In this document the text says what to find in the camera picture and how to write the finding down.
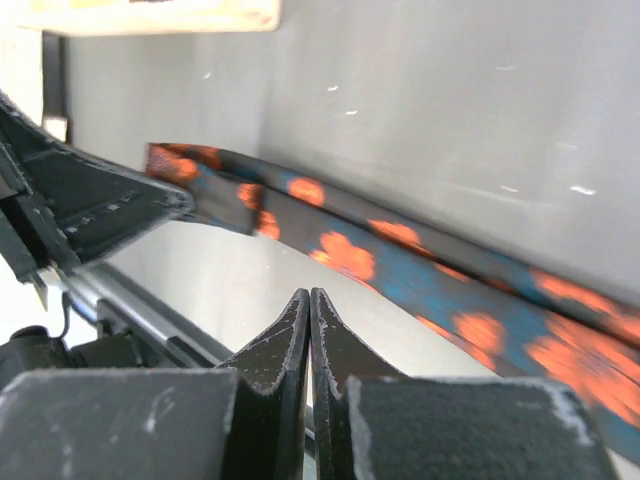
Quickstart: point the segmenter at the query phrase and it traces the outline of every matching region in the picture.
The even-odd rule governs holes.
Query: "wooden shelf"
[[[280,11],[281,0],[30,0],[16,23],[71,36],[265,32]]]

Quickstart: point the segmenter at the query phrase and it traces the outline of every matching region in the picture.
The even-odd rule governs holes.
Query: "cable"
[[[71,301],[71,295],[69,292],[62,292],[62,315],[64,316],[64,327],[62,328],[62,333],[58,337],[60,340],[63,340],[64,337],[69,333],[69,328],[71,327],[71,318],[69,315],[69,307],[73,305]]]
[[[80,318],[82,318],[85,322],[93,325],[96,323],[96,319],[94,317],[92,317],[89,313],[86,312],[85,308],[81,308],[81,306],[74,301],[72,298],[70,298],[70,305],[71,305],[71,309],[76,313],[76,315],[78,315]]]

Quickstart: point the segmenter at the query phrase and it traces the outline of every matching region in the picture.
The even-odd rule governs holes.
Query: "orange spot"
[[[157,144],[149,146],[146,173],[182,186],[199,175],[196,162]]]
[[[258,194],[260,193],[260,185],[255,183],[243,183],[238,187],[238,198],[252,210],[258,208]]]
[[[280,238],[280,227],[278,227],[276,216],[270,212],[260,212],[258,231],[262,235],[278,240]]]
[[[450,277],[456,278],[463,282],[469,281],[469,277],[467,277],[463,273],[458,272],[457,270],[454,270],[453,268],[445,267],[444,265],[441,265],[439,263],[436,263],[435,265],[438,270],[440,270],[442,273],[446,273]]]
[[[460,336],[469,343],[465,350],[485,367],[495,370],[493,357],[504,351],[505,328],[483,313],[461,314],[453,318]]]
[[[310,205],[324,205],[324,188],[322,184],[310,178],[298,177],[289,182],[289,194]]]
[[[314,250],[309,254],[311,258],[369,287],[367,281],[375,275],[375,260],[371,253],[352,245],[347,237],[337,232],[322,234],[320,244],[324,250]]]
[[[614,332],[640,344],[640,314],[612,315],[609,317],[608,324]]]
[[[416,318],[420,320],[420,323],[429,327],[431,330],[436,332],[438,335],[446,338],[447,340],[451,340],[453,338],[453,335],[451,335],[450,332],[446,331],[440,325],[433,323],[431,320],[427,320],[426,318],[421,317],[420,315],[417,315]]]
[[[218,158],[218,151],[220,150],[219,148],[205,147],[202,145],[198,145],[196,147],[192,146],[192,148],[195,148],[195,151],[198,155],[198,162],[206,165],[212,170],[220,170],[222,168],[222,162],[220,161],[220,158]]]
[[[531,358],[590,405],[600,404],[640,427],[640,365],[634,352],[560,315],[552,315],[546,324],[551,335],[525,347]]]
[[[597,293],[544,272],[532,272],[536,284],[552,297],[575,300],[583,305],[608,314],[614,314],[613,303]]]
[[[371,225],[373,231],[382,238],[394,240],[423,255],[432,256],[431,252],[420,244],[420,237],[416,231],[406,225],[385,222],[383,220],[369,220],[369,225]]]

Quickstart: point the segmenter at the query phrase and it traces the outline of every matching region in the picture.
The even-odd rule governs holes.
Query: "scratched black surface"
[[[546,380],[353,378],[345,398],[359,479],[617,478],[574,394]]]
[[[299,289],[270,327],[217,367],[242,379],[225,480],[302,479],[308,352],[309,293]]]
[[[17,192],[3,199],[2,210],[13,213],[9,220],[39,268],[55,264],[71,272],[192,207],[186,191],[49,136],[2,91],[0,176]],[[20,281],[35,273],[15,270]]]
[[[339,395],[349,375],[404,376],[349,330],[323,289],[313,289],[311,301],[315,305],[311,312],[314,367],[316,373],[329,376]]]
[[[0,395],[3,480],[219,477],[230,371],[30,372]]]

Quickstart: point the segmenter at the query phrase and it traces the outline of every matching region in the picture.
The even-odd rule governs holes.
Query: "black plastic part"
[[[0,177],[1,233],[20,239],[0,253],[23,282],[48,266],[70,273],[193,207],[185,190],[57,141],[1,92]]]
[[[348,405],[343,398],[350,375],[402,378],[351,330],[327,293],[311,291],[311,357],[315,417],[316,466],[322,480],[353,479]]]
[[[26,373],[0,394],[0,478],[220,479],[237,384],[222,370]]]
[[[62,340],[50,338],[41,326],[23,328],[0,346],[0,389],[30,370],[72,366]]]
[[[224,461],[225,480],[301,480],[309,293],[298,290],[269,328],[218,368],[241,379]]]
[[[184,340],[155,341],[108,301],[99,316],[104,335],[68,354],[40,326],[0,347],[0,382],[21,374],[0,393],[3,480],[301,480],[309,346],[315,432],[306,433],[319,480],[616,478],[568,387],[411,379],[320,289],[297,291],[216,369],[197,368],[206,360]],[[165,364],[196,368],[144,368]]]
[[[210,335],[207,335],[193,322],[190,322],[187,318],[180,315],[174,309],[169,307],[169,305],[152,295],[148,290],[131,280],[126,275],[122,274],[122,272],[120,272],[119,270],[113,268],[109,264],[101,264],[94,268],[99,270],[104,276],[111,278],[122,289],[125,289],[131,295],[135,296],[135,298],[137,298],[141,304],[145,305],[146,308],[153,311],[155,315],[162,317],[177,331],[183,332],[187,337],[194,339],[200,347],[207,351],[207,353],[209,354],[209,358],[212,362],[214,362],[214,365],[219,365],[225,359],[233,355],[233,352],[225,347],[222,343],[220,343]],[[129,318],[126,314],[124,314],[124,312],[120,311],[120,309],[118,309],[117,306],[111,302],[99,302],[98,311],[99,318],[104,320],[111,319],[108,320],[108,322],[111,322],[113,319],[119,319],[120,329],[127,326],[135,328],[135,326],[137,325],[137,323],[133,319]],[[136,331],[141,334],[148,333],[143,329],[137,329]],[[161,345],[154,339],[152,339],[149,335],[147,335],[146,341],[150,344],[153,344],[154,348],[161,348]]]
[[[582,402],[544,379],[352,378],[358,479],[611,480]]]
[[[144,360],[135,339],[128,333],[99,338],[69,351],[77,368],[137,368]]]

